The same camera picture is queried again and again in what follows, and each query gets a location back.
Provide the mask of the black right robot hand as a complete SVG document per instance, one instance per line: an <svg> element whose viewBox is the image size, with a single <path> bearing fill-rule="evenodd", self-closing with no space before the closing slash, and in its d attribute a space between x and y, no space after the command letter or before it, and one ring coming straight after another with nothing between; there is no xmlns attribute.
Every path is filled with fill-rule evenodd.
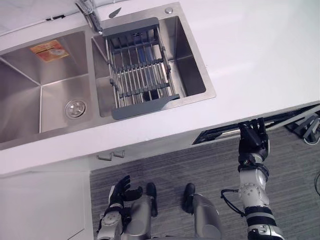
<svg viewBox="0 0 320 240"><path fill-rule="evenodd" d="M265 161L270 153L270 140L266 132L264 119L261 117L241 122L239 129L239 154L256 154L262 158L262 161Z"/></svg>

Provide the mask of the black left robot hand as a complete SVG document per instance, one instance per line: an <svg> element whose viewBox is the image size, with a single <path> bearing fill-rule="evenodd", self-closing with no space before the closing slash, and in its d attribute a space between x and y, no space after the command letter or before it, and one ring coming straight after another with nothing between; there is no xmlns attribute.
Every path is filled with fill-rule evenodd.
<svg viewBox="0 0 320 240"><path fill-rule="evenodd" d="M113 188L109 198L109 207L124 207L124 202L131 202L139 199L143 195L143 188L139 186L136 189L131 188L130 175L122 178Z"/></svg>

